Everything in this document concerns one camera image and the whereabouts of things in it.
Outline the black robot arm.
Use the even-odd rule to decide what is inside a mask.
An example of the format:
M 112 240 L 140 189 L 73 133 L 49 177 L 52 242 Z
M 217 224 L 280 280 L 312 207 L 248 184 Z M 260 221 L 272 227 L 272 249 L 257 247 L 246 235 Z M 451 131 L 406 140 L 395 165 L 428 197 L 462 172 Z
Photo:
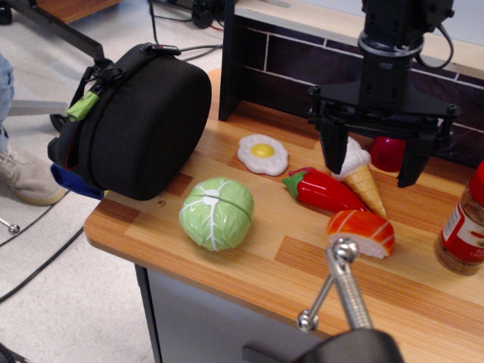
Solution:
M 314 85 L 309 123 L 321 133 L 326 167 L 340 173 L 349 133 L 405 140 L 399 187 L 414 185 L 433 151 L 450 143 L 455 104 L 410 83 L 411 65 L 423 64 L 424 36 L 454 15 L 451 1 L 364 1 L 365 27 L 358 37 L 364 58 L 353 83 Z

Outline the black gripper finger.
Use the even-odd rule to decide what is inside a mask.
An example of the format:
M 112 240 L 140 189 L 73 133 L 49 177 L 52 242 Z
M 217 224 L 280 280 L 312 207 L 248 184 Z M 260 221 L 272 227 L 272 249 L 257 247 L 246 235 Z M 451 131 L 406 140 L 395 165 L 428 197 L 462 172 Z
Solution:
M 345 126 L 334 121 L 322 121 L 320 139 L 326 167 L 340 174 L 347 150 L 348 132 Z
M 402 167 L 398 176 L 398 187 L 406 188 L 417 183 L 433 152 L 431 138 L 411 138 L 407 141 Z

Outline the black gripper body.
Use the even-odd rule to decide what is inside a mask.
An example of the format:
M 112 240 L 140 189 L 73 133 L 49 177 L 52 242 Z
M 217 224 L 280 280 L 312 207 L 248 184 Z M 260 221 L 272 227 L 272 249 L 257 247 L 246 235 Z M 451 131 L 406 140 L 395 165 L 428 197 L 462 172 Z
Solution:
M 406 88 L 401 100 L 396 98 L 395 91 L 389 95 L 373 95 L 371 91 L 361 91 L 359 81 L 312 86 L 310 122 L 318 131 L 322 121 L 334 121 L 343 124 L 348 134 L 406 141 L 431 138 L 435 148 L 448 142 L 453 123 L 461 115 L 458 105 L 427 95 L 412 85 Z

